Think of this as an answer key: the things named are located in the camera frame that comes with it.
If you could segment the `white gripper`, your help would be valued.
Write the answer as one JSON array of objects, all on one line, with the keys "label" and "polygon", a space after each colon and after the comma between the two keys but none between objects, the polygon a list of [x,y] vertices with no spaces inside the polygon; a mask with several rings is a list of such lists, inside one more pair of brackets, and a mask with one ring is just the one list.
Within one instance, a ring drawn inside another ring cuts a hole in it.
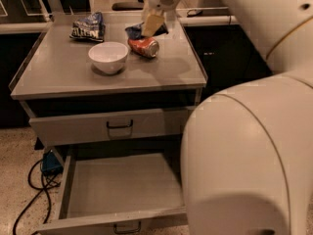
[{"label": "white gripper", "polygon": [[173,11],[181,0],[145,0],[142,35],[152,37],[164,23],[164,13]]}]

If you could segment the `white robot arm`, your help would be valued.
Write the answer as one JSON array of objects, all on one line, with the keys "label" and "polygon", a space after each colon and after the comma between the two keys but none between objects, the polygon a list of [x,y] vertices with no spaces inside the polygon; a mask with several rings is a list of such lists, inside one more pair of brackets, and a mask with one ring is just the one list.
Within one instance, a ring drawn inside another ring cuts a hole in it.
[{"label": "white robot arm", "polygon": [[312,0],[222,0],[272,71],[199,104],[181,174],[190,235],[306,235],[313,193]]}]

